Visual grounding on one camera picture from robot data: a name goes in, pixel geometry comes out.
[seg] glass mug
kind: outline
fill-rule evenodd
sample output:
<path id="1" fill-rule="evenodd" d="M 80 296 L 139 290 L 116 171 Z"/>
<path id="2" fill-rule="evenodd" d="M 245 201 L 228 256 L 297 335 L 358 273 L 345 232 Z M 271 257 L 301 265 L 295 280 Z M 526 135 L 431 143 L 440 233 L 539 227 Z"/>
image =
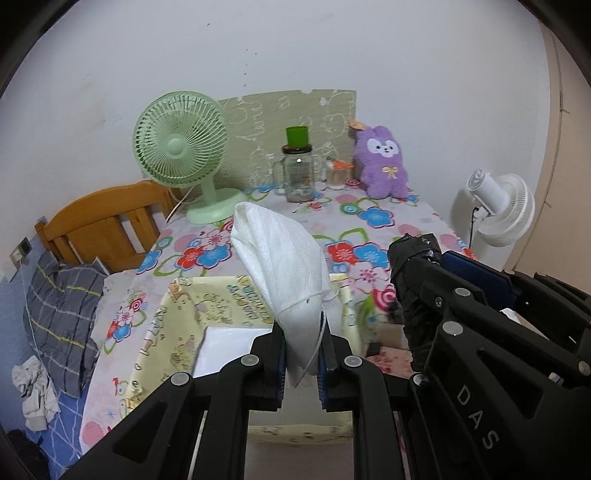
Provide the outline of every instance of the glass mug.
<path id="1" fill-rule="evenodd" d="M 288 202 L 303 203 L 314 200 L 314 159 L 312 147 L 283 147 L 283 158 L 273 164 L 273 182 L 285 190 Z M 278 175 L 282 169 L 283 181 Z"/>

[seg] white fan head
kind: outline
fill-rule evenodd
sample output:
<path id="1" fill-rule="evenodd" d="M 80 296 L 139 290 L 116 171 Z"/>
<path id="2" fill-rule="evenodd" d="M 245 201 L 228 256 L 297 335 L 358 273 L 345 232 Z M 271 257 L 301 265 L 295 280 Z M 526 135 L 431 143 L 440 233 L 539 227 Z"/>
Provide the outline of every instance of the white fan head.
<path id="1" fill-rule="evenodd" d="M 493 247 L 511 245 L 531 226 L 535 213 L 534 196 L 518 175 L 501 175 L 493 179 L 489 174 L 478 172 L 482 170 L 474 172 L 468 180 L 468 190 L 490 213 L 480 223 L 478 231 Z"/>

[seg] mug handle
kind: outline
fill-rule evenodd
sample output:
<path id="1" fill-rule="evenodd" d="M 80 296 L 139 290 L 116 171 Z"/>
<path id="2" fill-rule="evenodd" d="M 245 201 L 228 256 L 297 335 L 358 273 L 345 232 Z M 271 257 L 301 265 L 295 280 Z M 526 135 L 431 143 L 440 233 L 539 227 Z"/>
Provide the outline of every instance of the mug handle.
<path id="1" fill-rule="evenodd" d="M 281 175 L 277 174 L 277 167 L 281 167 Z M 285 195 L 285 159 L 277 160 L 272 167 L 273 183 L 278 195 Z"/>

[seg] yellow bow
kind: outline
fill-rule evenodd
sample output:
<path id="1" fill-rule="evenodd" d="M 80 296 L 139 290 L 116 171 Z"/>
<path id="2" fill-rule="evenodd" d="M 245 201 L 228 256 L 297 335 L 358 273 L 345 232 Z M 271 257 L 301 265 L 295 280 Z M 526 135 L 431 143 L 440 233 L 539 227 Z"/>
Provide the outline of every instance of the yellow bow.
<path id="1" fill-rule="evenodd" d="M 382 171 L 384 173 L 388 174 L 388 178 L 389 179 L 395 179 L 396 178 L 396 172 L 398 171 L 398 167 L 384 167 L 382 168 Z"/>

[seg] gray plaid pillow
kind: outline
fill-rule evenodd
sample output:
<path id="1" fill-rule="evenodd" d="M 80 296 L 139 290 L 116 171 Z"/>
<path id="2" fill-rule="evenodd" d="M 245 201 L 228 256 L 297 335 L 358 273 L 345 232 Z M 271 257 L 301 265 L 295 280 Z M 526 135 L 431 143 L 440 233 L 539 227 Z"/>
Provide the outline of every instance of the gray plaid pillow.
<path id="1" fill-rule="evenodd" d="M 55 387 L 72 397 L 80 397 L 92 376 L 97 349 L 90 333 L 105 277 L 92 265 L 63 265 L 45 252 L 27 293 L 29 343 Z"/>

